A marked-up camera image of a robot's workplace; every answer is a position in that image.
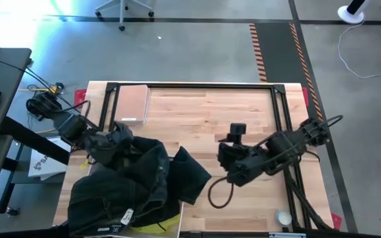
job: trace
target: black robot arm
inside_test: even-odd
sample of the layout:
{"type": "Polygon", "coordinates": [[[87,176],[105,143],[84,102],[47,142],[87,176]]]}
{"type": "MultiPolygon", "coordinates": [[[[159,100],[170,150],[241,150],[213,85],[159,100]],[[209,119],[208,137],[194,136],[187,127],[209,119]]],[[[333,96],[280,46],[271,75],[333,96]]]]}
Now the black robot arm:
{"type": "MultiPolygon", "coordinates": [[[[317,147],[329,139],[329,127],[340,121],[342,116],[335,116],[327,121],[313,118],[300,124],[296,131],[275,132],[257,145],[248,146],[241,143],[241,135],[246,133],[245,124],[231,124],[230,133],[220,142],[233,142],[232,146],[220,143],[218,146],[218,161],[227,172],[227,176],[215,181],[208,189],[208,200],[215,208],[226,207],[233,196],[233,186],[243,186],[262,173],[270,176],[279,171],[288,170],[289,165],[300,162],[301,156],[307,151],[306,145],[317,147]],[[227,202],[221,206],[211,200],[212,188],[220,181],[227,180],[232,184],[227,202]]],[[[295,180],[288,176],[288,185],[307,210],[308,215],[319,229],[331,229],[316,214],[295,180]]]]}
{"type": "Polygon", "coordinates": [[[74,107],[62,109],[56,95],[51,92],[39,93],[28,99],[26,107],[35,116],[51,119],[63,141],[76,149],[85,149],[96,162],[106,167],[112,164],[119,151],[126,151],[124,148],[129,147],[133,140],[132,131],[121,123],[115,124],[114,131],[102,133],[86,118],[90,105],[85,116],[73,114],[69,110],[74,107]]]}

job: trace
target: white paper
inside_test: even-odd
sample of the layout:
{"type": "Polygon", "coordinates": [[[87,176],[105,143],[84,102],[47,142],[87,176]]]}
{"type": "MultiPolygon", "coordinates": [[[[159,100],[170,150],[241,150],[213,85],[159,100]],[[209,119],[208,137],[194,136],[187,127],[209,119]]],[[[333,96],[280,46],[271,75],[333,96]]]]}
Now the white paper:
{"type": "MultiPolygon", "coordinates": [[[[71,150],[71,146],[62,141],[60,137],[48,138],[48,140],[66,151],[71,150]]],[[[60,163],[51,157],[47,157],[34,149],[32,150],[32,154],[30,156],[29,177],[41,177],[41,180],[44,180],[52,175],[66,171],[67,165],[60,163]]]]}
{"type": "Polygon", "coordinates": [[[122,121],[125,120],[125,121],[134,121],[136,120],[136,118],[122,118],[122,121]]]}

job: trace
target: white tag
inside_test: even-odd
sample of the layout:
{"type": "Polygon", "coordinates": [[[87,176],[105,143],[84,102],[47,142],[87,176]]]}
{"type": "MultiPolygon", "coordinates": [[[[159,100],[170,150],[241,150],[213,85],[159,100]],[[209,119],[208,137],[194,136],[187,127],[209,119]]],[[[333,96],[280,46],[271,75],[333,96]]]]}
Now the white tag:
{"type": "Polygon", "coordinates": [[[133,209],[132,208],[127,209],[126,213],[124,214],[120,222],[124,225],[129,224],[130,219],[132,219],[132,215],[133,215],[133,209]]]}

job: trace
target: orange striped tape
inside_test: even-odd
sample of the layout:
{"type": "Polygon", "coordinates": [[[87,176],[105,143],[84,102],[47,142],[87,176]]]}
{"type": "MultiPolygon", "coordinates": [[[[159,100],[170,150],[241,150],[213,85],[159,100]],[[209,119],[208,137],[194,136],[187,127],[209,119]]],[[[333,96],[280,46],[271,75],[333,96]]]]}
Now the orange striped tape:
{"type": "Polygon", "coordinates": [[[263,55],[261,53],[261,49],[259,48],[259,41],[258,41],[257,31],[255,30],[255,24],[253,23],[249,24],[249,31],[251,33],[252,45],[254,47],[255,59],[257,61],[259,80],[263,83],[266,83],[267,75],[265,73],[263,55]]]}
{"type": "Polygon", "coordinates": [[[302,69],[304,70],[305,79],[307,80],[308,87],[310,88],[311,97],[312,97],[312,100],[314,101],[314,107],[316,108],[318,119],[323,120],[323,114],[321,113],[320,105],[318,104],[318,100],[317,100],[317,95],[316,95],[316,92],[314,91],[314,86],[312,85],[310,73],[308,71],[308,68],[304,59],[304,55],[302,53],[301,45],[299,44],[298,34],[296,33],[295,25],[292,23],[289,23],[289,25],[290,25],[290,31],[292,32],[292,36],[294,37],[296,50],[298,51],[298,55],[301,60],[302,69]]]}

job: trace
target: black floor stripe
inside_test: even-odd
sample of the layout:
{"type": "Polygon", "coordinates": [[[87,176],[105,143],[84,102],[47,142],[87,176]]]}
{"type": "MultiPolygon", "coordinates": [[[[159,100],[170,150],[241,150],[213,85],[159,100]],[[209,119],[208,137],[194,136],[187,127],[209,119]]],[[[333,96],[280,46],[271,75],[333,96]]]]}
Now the black floor stripe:
{"type": "MultiPolygon", "coordinates": [[[[289,24],[256,24],[268,83],[300,83],[308,89],[289,24]]],[[[311,94],[308,114],[317,116],[311,94]]]]}
{"type": "MultiPolygon", "coordinates": [[[[296,10],[295,2],[294,0],[288,0],[289,6],[290,6],[290,12],[292,13],[292,17],[295,24],[296,33],[299,37],[299,42],[302,47],[302,52],[306,61],[306,65],[308,69],[310,70],[310,78],[312,81],[312,84],[314,86],[314,91],[317,95],[317,100],[319,102],[321,110],[324,112],[323,104],[321,103],[321,97],[318,93],[318,87],[316,78],[314,77],[314,73],[312,70],[312,65],[310,58],[308,57],[308,51],[305,45],[304,35],[302,34],[301,29],[301,22],[299,20],[298,12],[296,10]]],[[[337,193],[339,195],[339,199],[341,201],[343,215],[345,217],[345,221],[347,224],[348,232],[351,233],[358,233],[357,224],[355,222],[354,213],[352,211],[351,203],[349,201],[348,192],[346,189],[345,181],[343,180],[342,170],[341,166],[339,164],[339,160],[337,158],[335,146],[333,144],[333,138],[330,137],[330,140],[328,143],[326,143],[327,148],[327,154],[329,155],[329,160],[331,164],[331,170],[333,171],[333,177],[335,179],[336,187],[337,187],[337,193]]]]}
{"type": "MultiPolygon", "coordinates": [[[[15,15],[0,14],[0,20],[16,19],[15,15]]],[[[60,21],[60,22],[119,22],[118,17],[97,17],[70,16],[70,15],[42,15],[41,17],[21,17],[21,20],[37,21],[60,21]]],[[[173,22],[173,23],[297,23],[300,24],[326,24],[340,25],[347,24],[341,20],[297,20],[294,19],[194,19],[194,18],[149,18],[149,17],[127,17],[124,22],[173,22]]],[[[366,20],[363,25],[381,25],[381,20],[366,20]]]]}

